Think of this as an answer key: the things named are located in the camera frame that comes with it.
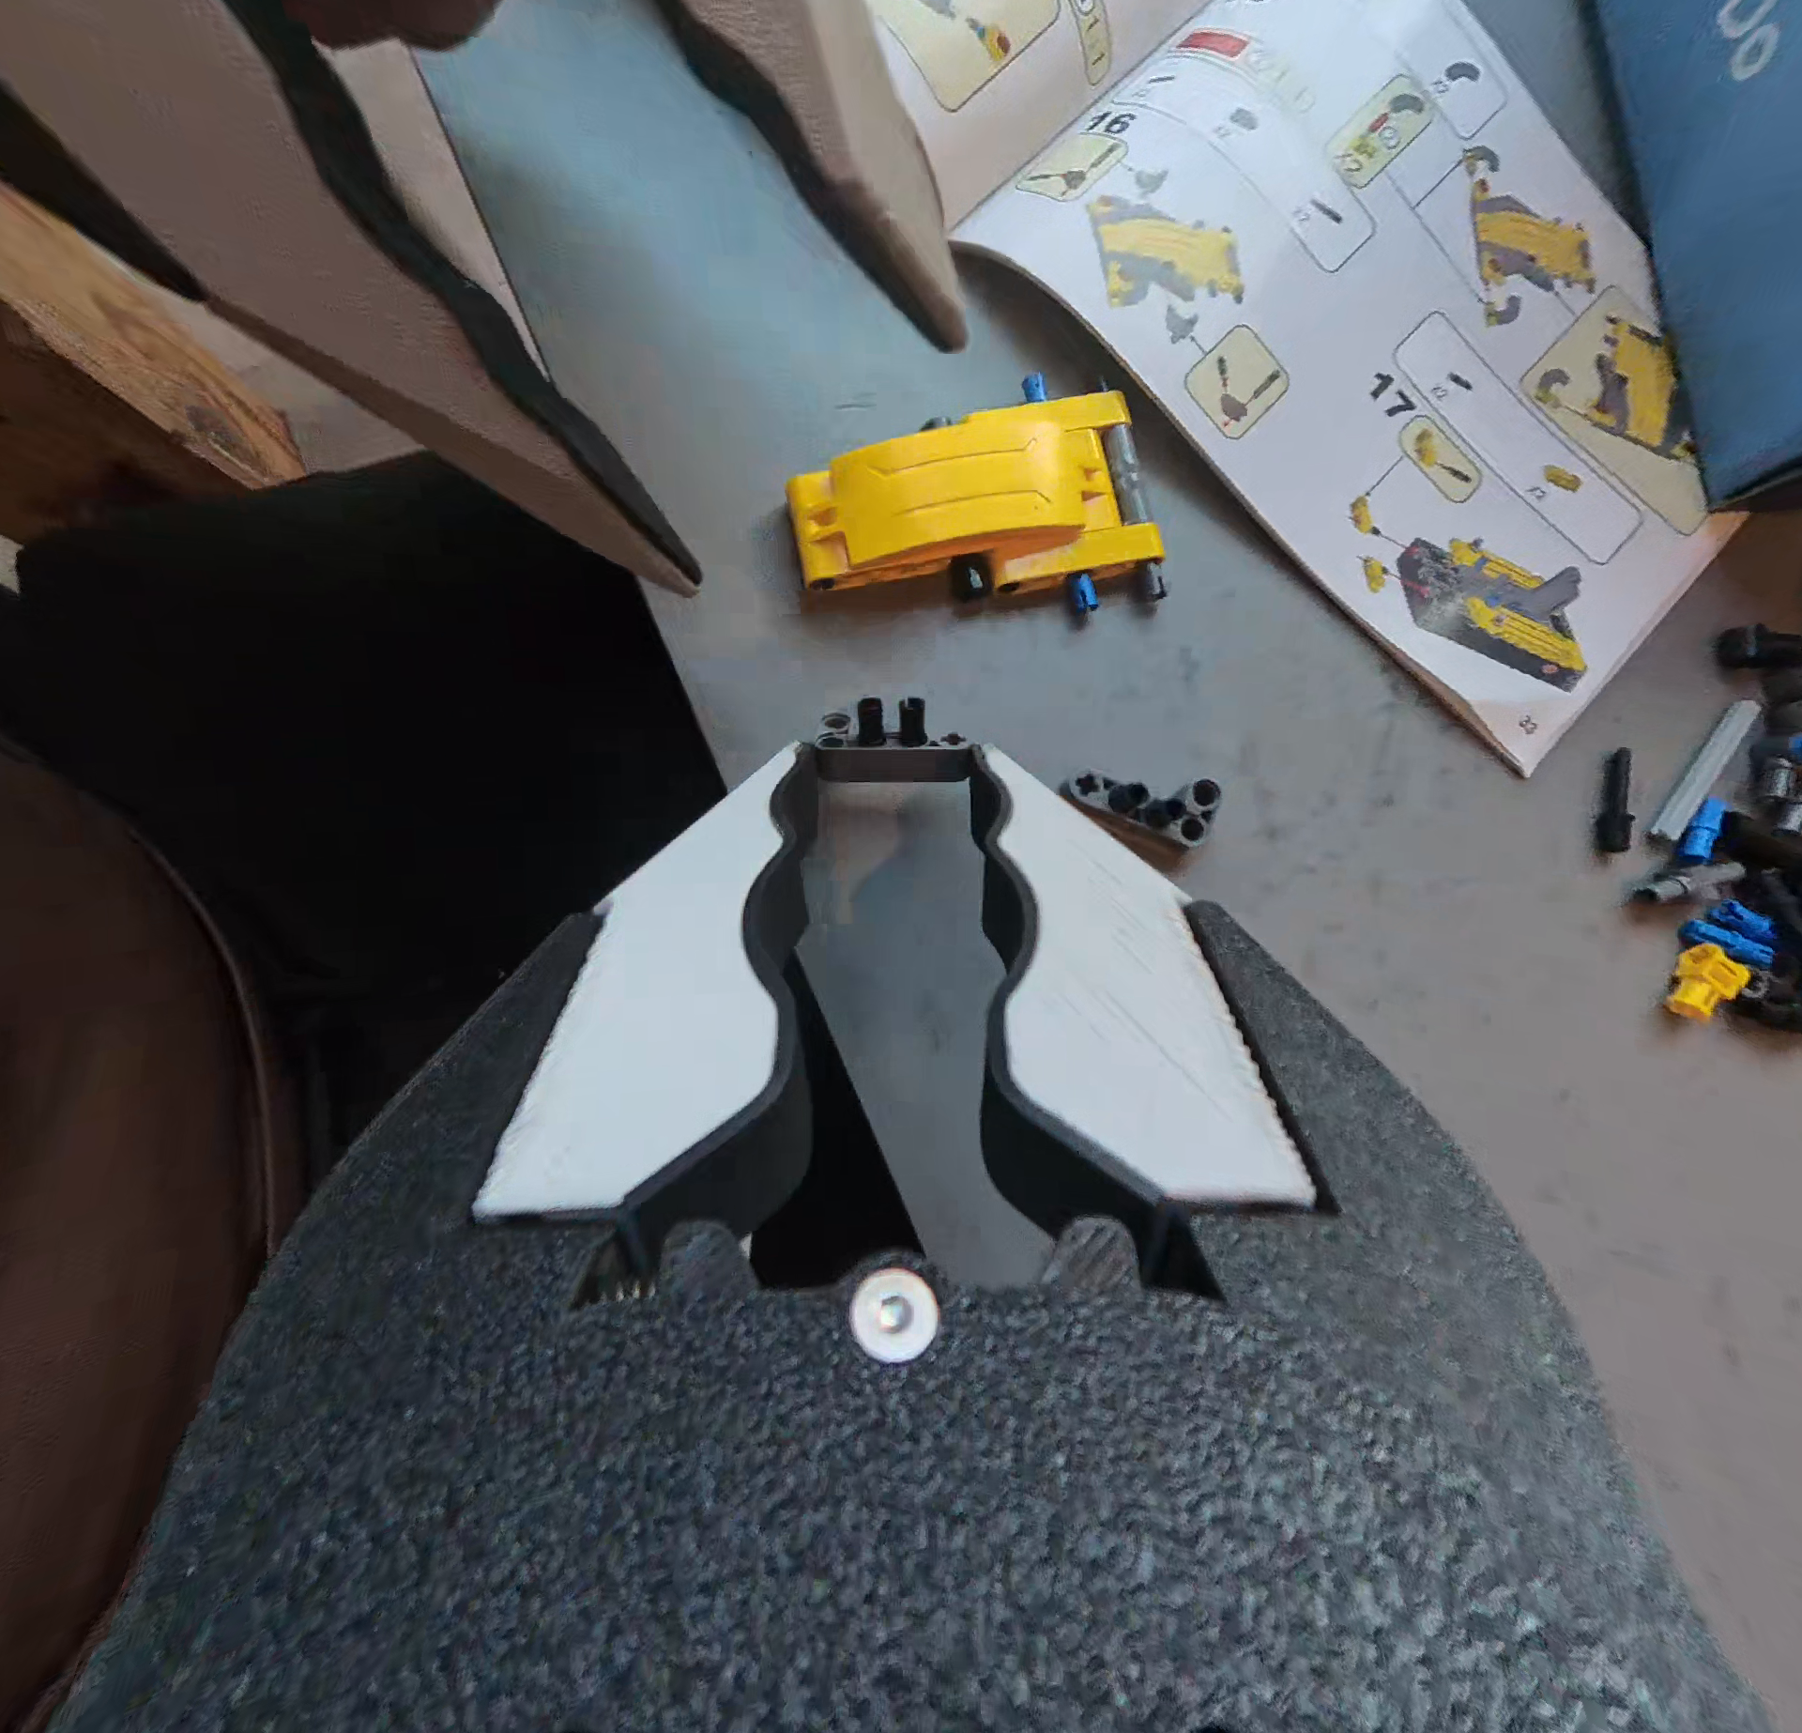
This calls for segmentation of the wooden post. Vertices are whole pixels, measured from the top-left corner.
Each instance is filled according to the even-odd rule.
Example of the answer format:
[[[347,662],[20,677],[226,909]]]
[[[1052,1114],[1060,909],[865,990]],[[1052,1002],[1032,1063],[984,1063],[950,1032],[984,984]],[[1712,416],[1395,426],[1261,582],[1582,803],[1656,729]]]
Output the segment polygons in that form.
[[[283,416],[154,290],[2,188],[2,539],[302,478]]]

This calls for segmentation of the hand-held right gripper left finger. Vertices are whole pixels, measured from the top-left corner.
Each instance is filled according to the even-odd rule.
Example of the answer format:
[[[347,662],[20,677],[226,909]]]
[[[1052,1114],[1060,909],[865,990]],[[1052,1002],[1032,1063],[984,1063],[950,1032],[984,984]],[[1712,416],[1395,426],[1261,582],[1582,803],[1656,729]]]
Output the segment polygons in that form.
[[[814,1151],[788,969],[820,769],[780,747],[596,909],[596,930],[470,1202],[483,1227],[612,1220],[752,1236]]]

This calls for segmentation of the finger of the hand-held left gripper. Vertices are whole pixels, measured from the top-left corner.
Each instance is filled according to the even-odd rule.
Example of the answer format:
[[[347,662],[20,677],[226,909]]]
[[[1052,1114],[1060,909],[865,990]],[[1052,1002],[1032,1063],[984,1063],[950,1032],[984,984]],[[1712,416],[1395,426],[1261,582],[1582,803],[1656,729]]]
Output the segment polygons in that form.
[[[937,176],[862,0],[652,0],[701,85],[940,352],[967,325]]]
[[[2,94],[129,261],[567,539],[701,567],[394,176],[327,50],[447,50],[504,0],[2,0]]]

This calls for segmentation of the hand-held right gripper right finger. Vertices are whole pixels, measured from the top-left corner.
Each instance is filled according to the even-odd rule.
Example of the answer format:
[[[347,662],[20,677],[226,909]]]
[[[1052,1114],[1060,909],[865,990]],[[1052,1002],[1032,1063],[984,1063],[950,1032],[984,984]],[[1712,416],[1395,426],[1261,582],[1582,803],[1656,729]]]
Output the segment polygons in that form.
[[[1150,860],[997,747],[972,756],[984,1160],[1035,1223],[1320,1205],[1320,1182],[1194,918]]]

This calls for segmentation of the yellow brick assembly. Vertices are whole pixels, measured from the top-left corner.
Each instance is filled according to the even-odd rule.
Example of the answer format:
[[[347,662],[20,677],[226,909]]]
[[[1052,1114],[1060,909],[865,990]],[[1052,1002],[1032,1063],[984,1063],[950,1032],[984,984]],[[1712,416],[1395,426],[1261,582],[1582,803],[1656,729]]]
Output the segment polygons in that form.
[[[1022,384],[1001,410],[931,419],[788,481],[798,582],[814,593],[940,576],[956,606],[1061,593],[1095,615],[1102,586],[1166,596],[1163,539],[1117,388]]]

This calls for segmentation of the blue cardboard box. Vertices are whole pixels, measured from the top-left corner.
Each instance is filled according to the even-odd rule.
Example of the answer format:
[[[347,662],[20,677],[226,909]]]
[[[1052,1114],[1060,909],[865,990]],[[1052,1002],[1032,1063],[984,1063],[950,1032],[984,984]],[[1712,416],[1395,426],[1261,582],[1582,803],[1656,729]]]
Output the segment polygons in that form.
[[[1798,495],[1798,0],[1592,0],[1706,495]]]

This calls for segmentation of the grey desk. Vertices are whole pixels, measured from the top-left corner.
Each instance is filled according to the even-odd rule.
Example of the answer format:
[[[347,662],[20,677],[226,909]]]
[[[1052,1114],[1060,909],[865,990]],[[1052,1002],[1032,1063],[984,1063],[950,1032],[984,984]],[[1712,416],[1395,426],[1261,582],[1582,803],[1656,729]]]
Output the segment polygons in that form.
[[[1762,513],[1522,781],[1131,394],[1169,599],[956,618],[805,602],[780,485],[937,413],[1115,377],[1035,286],[963,262],[940,353],[842,257],[652,0],[510,0],[423,60],[558,385],[700,557],[649,593],[725,785],[862,693],[918,693],[1044,781],[1225,789],[1183,887],[1222,905],[1452,1133],[1566,1300],[1722,1650],[1798,1731],[1798,1040],[1659,1009],[1648,855],[1592,858],[1602,756],[1651,813],[1731,693],[1712,642],[1798,627],[1798,513]]]

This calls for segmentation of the pile of small bricks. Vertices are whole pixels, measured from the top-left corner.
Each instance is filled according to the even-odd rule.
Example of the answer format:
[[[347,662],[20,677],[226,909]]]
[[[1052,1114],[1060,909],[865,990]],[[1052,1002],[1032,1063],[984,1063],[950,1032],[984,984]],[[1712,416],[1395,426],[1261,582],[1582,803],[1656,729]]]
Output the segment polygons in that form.
[[[1798,1043],[1798,627],[1734,624],[1712,656],[1740,690],[1659,798],[1656,867],[1626,893],[1671,918],[1659,1013]]]

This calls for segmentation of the open instruction booklet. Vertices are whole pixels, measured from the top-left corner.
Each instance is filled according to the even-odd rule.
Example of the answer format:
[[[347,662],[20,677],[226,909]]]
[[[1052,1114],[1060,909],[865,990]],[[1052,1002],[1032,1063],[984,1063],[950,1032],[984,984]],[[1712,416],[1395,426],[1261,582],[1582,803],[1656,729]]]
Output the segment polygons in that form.
[[[954,245],[1528,778],[1731,535],[1651,255],[1465,0],[862,0]]]

